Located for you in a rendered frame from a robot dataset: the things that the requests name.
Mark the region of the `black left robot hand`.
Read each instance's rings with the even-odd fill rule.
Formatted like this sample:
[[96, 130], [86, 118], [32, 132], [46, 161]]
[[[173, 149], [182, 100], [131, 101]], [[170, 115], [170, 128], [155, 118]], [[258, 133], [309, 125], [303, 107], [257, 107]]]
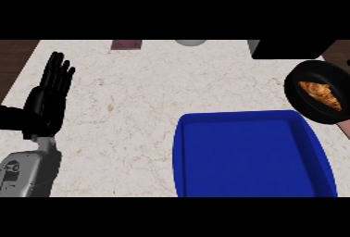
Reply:
[[24, 139], [53, 137], [63, 125], [65, 98], [75, 68], [65, 54], [53, 52], [46, 62], [40, 85], [28, 94], [22, 108], [0, 106], [0, 130], [21, 131]]

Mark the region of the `blue rectangular tray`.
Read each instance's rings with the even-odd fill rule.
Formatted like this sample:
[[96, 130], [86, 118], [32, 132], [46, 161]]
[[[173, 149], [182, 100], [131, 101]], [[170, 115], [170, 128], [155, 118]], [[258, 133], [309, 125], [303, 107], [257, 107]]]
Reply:
[[173, 145], [180, 197], [335, 197], [319, 139], [292, 110], [182, 116]]

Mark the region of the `black round pot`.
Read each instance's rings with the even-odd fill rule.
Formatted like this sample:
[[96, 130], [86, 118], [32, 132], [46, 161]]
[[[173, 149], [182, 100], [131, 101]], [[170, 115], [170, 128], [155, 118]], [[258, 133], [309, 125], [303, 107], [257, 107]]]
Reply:
[[[341, 103], [341, 111], [319, 102], [298, 85], [300, 81], [328, 84]], [[285, 97], [295, 110], [320, 124], [337, 124], [350, 119], [350, 74], [334, 64], [306, 60], [285, 77]]]

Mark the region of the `golden brown croissant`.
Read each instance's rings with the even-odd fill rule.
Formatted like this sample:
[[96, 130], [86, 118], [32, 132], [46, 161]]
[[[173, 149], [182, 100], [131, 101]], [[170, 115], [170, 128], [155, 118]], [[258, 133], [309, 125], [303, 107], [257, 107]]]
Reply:
[[300, 87], [304, 92], [326, 106], [329, 106], [337, 111], [341, 111], [341, 103], [331, 92], [329, 85], [320, 84], [312, 81], [300, 81]]

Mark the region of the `dark red flat block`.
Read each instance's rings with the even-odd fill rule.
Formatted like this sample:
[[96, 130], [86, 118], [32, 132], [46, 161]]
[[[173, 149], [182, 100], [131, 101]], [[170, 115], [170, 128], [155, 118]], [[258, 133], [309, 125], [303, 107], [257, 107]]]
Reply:
[[114, 40], [111, 44], [112, 50], [139, 50], [142, 40]]

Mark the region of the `grey round object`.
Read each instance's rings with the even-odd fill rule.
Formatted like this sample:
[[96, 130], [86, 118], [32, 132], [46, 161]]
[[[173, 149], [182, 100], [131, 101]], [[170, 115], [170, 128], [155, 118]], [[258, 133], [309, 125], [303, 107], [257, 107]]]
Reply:
[[183, 46], [199, 46], [207, 40], [174, 40]]

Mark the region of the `black box appliance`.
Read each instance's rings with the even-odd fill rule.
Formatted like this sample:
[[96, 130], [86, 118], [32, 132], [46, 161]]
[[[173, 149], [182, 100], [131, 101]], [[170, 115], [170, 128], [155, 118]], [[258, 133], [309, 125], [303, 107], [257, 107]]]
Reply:
[[335, 40], [248, 40], [252, 59], [314, 59]]

